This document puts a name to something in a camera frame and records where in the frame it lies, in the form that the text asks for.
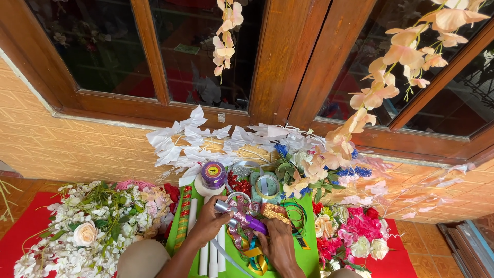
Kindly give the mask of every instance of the glass pane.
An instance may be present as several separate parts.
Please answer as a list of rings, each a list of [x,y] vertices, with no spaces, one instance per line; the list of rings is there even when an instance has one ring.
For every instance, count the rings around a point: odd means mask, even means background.
[[[470,136],[494,120],[494,41],[462,69],[405,126]]]
[[[150,0],[173,101],[247,110],[265,0],[240,1],[244,22],[230,30],[230,69],[214,75],[212,38],[223,23],[217,0]]]
[[[156,98],[130,0],[26,0],[81,89]]]
[[[391,28],[404,29],[413,26],[421,16],[436,8],[437,6],[433,6],[429,0],[378,0],[318,116],[338,120],[347,120],[352,116],[355,110],[350,106],[352,95],[348,93],[360,92],[360,89],[371,87],[371,79],[360,80],[369,74],[370,63],[376,58],[384,56],[388,51],[392,35],[385,34],[385,32]],[[479,12],[493,15],[494,4],[492,2],[486,3]],[[488,20],[477,22],[473,28],[470,28],[470,25],[467,24],[460,27],[457,34],[470,40],[487,22]],[[438,32],[429,28],[421,34],[417,49],[430,46],[437,41],[437,37]],[[451,61],[465,45],[444,47],[442,50],[443,58],[448,62]],[[431,81],[441,69],[439,67],[430,68],[429,71],[424,73],[423,78]],[[377,125],[389,125],[391,120],[407,104],[404,97],[408,88],[408,85],[406,85],[408,80],[403,76],[403,66],[398,64],[391,73],[396,77],[396,87],[400,90],[400,93],[396,97],[385,99],[380,107],[370,111],[371,114],[376,115]],[[418,93],[419,91],[415,91],[414,94],[409,95],[408,102],[411,102]]]

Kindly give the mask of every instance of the orange tiled wall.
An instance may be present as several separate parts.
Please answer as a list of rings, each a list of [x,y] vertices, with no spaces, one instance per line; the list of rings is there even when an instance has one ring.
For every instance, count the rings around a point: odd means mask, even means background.
[[[101,123],[53,118],[27,86],[0,59],[0,160],[27,178],[62,181],[128,178],[154,182],[166,167],[154,168],[154,150],[146,140],[148,130],[125,128]],[[214,144],[209,148],[220,148]],[[260,153],[269,159],[267,153]],[[413,183],[433,180],[441,169],[394,163],[388,180],[390,197]],[[413,221],[437,223],[474,219],[494,213],[494,160],[469,172],[461,184],[448,188],[412,191],[405,198],[436,193],[458,200],[429,212]],[[169,177],[176,183],[177,176]],[[340,200],[375,181],[359,181],[346,191],[335,191],[323,200]],[[401,210],[409,204],[396,201],[388,212],[400,218],[410,212]]]

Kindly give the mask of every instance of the green mat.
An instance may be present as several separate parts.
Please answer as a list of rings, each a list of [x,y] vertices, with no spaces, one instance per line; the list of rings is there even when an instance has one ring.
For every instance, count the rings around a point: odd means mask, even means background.
[[[192,198],[197,198],[197,208],[198,212],[197,214],[199,215],[200,208],[204,204],[204,198],[200,196],[196,189],[194,188],[194,184],[191,184],[192,186]],[[183,187],[180,189],[181,191],[181,196],[183,196]],[[175,246],[175,238],[176,238],[176,233],[177,233],[177,228],[178,228],[178,219],[180,218],[180,209],[182,206],[182,199],[180,198],[180,201],[178,203],[178,208],[177,212],[175,214],[175,219],[173,221],[173,225],[171,226],[170,229],[170,235],[168,238],[168,242],[166,243],[166,250],[170,255],[173,254],[173,248]],[[298,203],[304,207],[304,209],[307,212],[307,223],[305,224],[305,235],[304,239],[306,240],[307,244],[311,248],[311,250],[303,250],[298,242],[295,240],[295,255],[297,259],[298,265],[302,268],[304,271],[305,275],[308,278],[319,278],[321,275],[319,274],[319,255],[317,252],[317,242],[316,242],[316,231],[315,231],[315,225],[314,225],[314,217],[312,217],[312,198],[309,194],[307,194],[305,197],[302,199],[298,200]],[[240,266],[242,266],[251,276],[255,278],[280,278],[280,274],[274,269],[272,269],[272,266],[269,266],[268,272],[264,276],[259,276],[248,270],[248,263],[244,260],[242,260],[240,253],[238,250],[235,248],[231,238],[229,235],[225,235],[226,238],[226,252],[232,259],[234,259]],[[192,268],[190,269],[189,272],[189,277],[194,278],[194,277],[206,277],[206,276],[199,276],[199,253],[194,258],[194,262],[192,264]],[[242,273],[240,270],[238,270],[235,266],[233,266],[230,262],[226,261],[226,271],[225,272],[219,272],[218,273],[218,278],[247,278],[247,276]]]

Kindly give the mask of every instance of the white flower bunch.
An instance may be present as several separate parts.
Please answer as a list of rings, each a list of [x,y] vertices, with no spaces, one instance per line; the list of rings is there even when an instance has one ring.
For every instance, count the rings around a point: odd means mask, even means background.
[[[172,203],[159,188],[143,193],[137,186],[115,190],[115,185],[96,181],[61,187],[61,203],[48,206],[53,211],[49,227],[16,262],[14,277],[40,278],[56,271],[56,278],[111,278],[130,244],[156,235]],[[147,209],[147,199],[159,205],[156,213]]]

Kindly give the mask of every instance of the person's hand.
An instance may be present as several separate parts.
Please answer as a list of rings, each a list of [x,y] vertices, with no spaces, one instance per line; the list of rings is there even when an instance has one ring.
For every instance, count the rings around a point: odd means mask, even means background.
[[[226,201],[226,199],[228,199],[228,197],[222,195],[211,197],[211,199],[203,205],[196,223],[187,237],[194,239],[201,247],[206,246],[208,242],[215,238],[221,226],[228,224],[233,216],[233,211],[223,215],[221,213],[215,213],[214,204],[216,201]]]
[[[269,262],[283,278],[305,278],[304,272],[295,259],[295,247],[293,246],[290,225],[278,219],[262,219],[261,222],[268,228],[269,243],[263,233],[254,231],[254,234],[259,238],[262,251]]]

